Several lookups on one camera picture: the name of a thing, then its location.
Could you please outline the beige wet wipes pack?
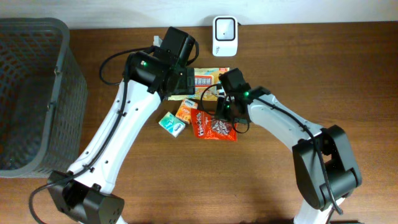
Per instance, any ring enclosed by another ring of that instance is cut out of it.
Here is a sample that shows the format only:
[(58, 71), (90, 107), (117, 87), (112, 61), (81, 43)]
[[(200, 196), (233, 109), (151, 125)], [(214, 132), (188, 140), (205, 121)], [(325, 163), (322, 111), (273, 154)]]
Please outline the beige wet wipes pack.
[(179, 101), (184, 99), (199, 100), (203, 91), (210, 85), (218, 84), (219, 76), (230, 70), (229, 67), (216, 67), (216, 68), (187, 68), (187, 77), (181, 78), (178, 84), (177, 91), (188, 86), (188, 91), (177, 93), (168, 97), (170, 101)]

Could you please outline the red snack bag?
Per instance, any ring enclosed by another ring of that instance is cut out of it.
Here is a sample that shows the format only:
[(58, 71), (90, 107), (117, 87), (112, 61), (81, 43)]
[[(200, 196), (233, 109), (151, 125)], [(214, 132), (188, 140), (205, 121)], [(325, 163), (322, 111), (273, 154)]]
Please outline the red snack bag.
[(191, 109), (193, 133), (198, 139), (236, 141), (237, 133), (231, 123), (215, 119), (198, 109)]

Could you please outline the small orange packet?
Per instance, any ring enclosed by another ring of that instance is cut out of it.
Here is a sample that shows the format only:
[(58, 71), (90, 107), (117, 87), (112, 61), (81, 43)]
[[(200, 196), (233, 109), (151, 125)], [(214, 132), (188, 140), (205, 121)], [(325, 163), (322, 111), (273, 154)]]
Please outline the small orange packet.
[(197, 109), (198, 108), (198, 103), (189, 100), (189, 99), (184, 99), (181, 102), (181, 105), (175, 114), (175, 116), (183, 121), (184, 123), (190, 124), (191, 123), (191, 109)]

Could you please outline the small green tissue pack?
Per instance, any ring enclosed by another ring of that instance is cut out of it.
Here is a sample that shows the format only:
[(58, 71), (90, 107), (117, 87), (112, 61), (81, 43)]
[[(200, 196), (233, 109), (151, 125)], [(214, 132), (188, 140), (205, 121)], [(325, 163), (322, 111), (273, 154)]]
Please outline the small green tissue pack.
[(159, 121), (159, 125), (175, 138), (185, 129), (185, 123), (170, 112)]

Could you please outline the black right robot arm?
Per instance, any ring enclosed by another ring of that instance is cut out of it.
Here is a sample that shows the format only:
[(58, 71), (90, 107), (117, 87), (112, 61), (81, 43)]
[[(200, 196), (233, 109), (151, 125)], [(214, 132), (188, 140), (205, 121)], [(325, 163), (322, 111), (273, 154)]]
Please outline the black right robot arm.
[(251, 88), (235, 68), (219, 76), (215, 117), (233, 126), (258, 125), (269, 131), (291, 152), (295, 178), (303, 204), (294, 223), (330, 223), (342, 214), (341, 203), (362, 184), (362, 177), (345, 131), (320, 124), (294, 113), (270, 90)]

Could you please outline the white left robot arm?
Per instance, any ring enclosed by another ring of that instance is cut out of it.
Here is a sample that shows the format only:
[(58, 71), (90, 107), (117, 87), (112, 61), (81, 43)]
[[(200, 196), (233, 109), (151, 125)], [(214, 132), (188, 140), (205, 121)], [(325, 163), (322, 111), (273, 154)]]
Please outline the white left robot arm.
[(124, 199), (112, 191), (139, 131), (161, 102), (175, 94), (198, 53), (198, 42), (169, 27), (161, 44), (127, 52), (123, 79), (93, 139), (66, 172), (53, 171), (46, 188), (57, 210), (79, 223), (124, 223)]

